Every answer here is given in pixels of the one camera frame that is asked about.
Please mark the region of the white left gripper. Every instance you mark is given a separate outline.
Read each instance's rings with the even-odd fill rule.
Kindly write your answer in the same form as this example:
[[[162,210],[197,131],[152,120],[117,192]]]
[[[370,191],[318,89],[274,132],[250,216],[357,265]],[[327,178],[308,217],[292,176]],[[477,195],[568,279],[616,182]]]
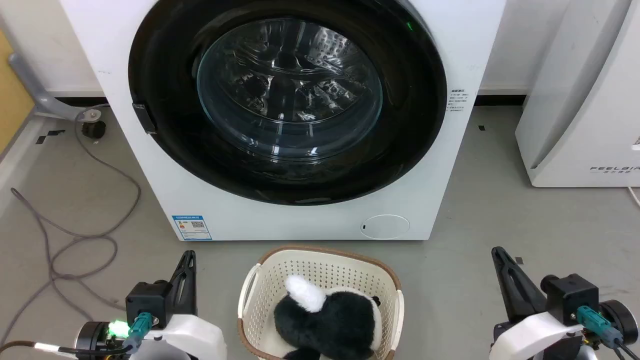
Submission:
[[[151,330],[141,343],[141,360],[227,360],[222,330],[197,315],[197,260],[183,253],[170,279],[174,314],[163,329]]]

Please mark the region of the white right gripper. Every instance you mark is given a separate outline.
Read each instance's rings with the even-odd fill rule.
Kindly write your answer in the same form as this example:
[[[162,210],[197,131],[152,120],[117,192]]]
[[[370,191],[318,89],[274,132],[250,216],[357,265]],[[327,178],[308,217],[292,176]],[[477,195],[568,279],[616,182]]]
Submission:
[[[546,296],[502,246],[492,248],[491,257],[508,322],[517,324],[499,335],[489,360],[528,360],[567,333],[583,330],[580,323],[567,326],[545,312]]]

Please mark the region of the white front-load washing machine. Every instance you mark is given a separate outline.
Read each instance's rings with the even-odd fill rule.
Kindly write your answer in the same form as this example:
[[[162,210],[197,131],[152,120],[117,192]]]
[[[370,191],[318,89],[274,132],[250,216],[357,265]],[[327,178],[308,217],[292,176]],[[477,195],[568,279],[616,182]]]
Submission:
[[[190,173],[144,132],[132,107],[130,51],[158,0],[59,0],[126,141],[174,232],[172,215],[201,215],[212,240],[375,240],[361,224],[399,215],[409,230],[394,240],[426,240],[434,228],[507,0],[399,0],[434,39],[447,99],[464,89],[462,112],[447,112],[426,155],[388,186],[323,205],[280,205],[238,196]]]

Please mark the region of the black round washer door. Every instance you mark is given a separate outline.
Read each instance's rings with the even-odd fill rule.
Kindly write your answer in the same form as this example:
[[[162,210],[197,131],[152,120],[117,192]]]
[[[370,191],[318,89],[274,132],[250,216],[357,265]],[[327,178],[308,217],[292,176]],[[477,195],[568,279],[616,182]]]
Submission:
[[[185,170],[297,207],[396,182],[434,144],[448,102],[435,41],[400,0],[158,0],[128,80]]]

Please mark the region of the blue energy label sticker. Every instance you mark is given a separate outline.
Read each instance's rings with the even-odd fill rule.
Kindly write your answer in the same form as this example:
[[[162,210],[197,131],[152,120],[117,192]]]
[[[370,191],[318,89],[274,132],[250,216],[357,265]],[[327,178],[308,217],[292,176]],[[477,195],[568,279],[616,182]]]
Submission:
[[[201,215],[172,215],[174,229],[180,240],[186,242],[213,241],[205,219]]]

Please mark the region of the cream perforated laundry basket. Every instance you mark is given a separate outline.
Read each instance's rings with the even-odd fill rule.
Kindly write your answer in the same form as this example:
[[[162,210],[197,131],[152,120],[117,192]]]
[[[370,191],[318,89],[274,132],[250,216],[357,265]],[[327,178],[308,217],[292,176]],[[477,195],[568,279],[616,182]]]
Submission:
[[[291,275],[303,276],[326,291],[354,289],[366,296],[377,296],[381,301],[381,321],[375,331],[377,348],[370,360],[395,360],[405,302],[393,269],[356,253],[294,245],[265,253],[251,267],[240,290],[238,336],[257,360],[282,360],[293,350],[279,337],[274,324],[275,306],[286,295],[285,280]]]

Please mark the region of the oval drain filter cover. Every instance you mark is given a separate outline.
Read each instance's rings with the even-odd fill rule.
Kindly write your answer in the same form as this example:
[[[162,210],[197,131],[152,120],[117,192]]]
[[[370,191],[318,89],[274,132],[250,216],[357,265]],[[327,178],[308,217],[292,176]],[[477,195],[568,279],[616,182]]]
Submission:
[[[373,240],[394,240],[402,237],[409,229],[409,221],[400,215],[380,214],[362,222],[362,235]]]

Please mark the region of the black and white plush toy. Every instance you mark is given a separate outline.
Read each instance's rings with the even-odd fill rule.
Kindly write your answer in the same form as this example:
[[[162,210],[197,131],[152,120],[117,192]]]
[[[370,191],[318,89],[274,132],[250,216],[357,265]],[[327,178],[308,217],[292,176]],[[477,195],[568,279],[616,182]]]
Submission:
[[[285,280],[275,330],[293,350],[283,360],[370,360],[383,339],[381,300],[350,287],[322,289],[301,275]]]

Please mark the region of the white air purifier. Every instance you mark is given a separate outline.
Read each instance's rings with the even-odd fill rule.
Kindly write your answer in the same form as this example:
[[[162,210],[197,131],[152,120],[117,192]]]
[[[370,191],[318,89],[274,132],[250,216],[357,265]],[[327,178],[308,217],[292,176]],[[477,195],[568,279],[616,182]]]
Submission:
[[[537,188],[640,188],[640,0],[571,0],[515,130]]]

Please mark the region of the black caster wheel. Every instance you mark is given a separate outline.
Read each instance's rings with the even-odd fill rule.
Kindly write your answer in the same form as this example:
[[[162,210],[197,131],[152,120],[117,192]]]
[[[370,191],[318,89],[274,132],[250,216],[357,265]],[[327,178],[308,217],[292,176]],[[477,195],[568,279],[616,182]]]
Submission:
[[[83,122],[81,125],[81,134],[92,141],[99,141],[106,134],[105,121],[98,120],[94,122]]]

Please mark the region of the small printed warning sticker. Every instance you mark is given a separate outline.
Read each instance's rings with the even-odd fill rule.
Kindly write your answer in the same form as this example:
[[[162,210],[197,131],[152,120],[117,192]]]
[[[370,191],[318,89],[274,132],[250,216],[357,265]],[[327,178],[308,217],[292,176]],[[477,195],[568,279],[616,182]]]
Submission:
[[[446,103],[446,111],[450,113],[463,112],[469,102],[466,89],[451,89]]]

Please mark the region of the grey metal stand leg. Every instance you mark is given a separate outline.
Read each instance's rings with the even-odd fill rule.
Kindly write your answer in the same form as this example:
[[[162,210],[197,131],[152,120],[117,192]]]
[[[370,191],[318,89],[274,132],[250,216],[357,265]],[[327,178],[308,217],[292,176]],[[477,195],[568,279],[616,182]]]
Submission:
[[[7,63],[34,100],[38,116],[64,119],[73,123],[95,123],[102,117],[100,109],[108,106],[108,104],[96,104],[80,107],[66,104],[45,89],[34,70],[19,53],[12,52],[7,57]]]

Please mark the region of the yellow wooden panel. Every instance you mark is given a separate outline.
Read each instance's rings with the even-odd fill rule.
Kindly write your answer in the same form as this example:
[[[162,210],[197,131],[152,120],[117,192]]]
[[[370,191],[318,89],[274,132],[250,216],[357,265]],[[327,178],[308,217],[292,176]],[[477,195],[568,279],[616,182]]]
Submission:
[[[29,93],[9,64],[14,53],[0,29],[0,157],[9,148],[34,107]]]

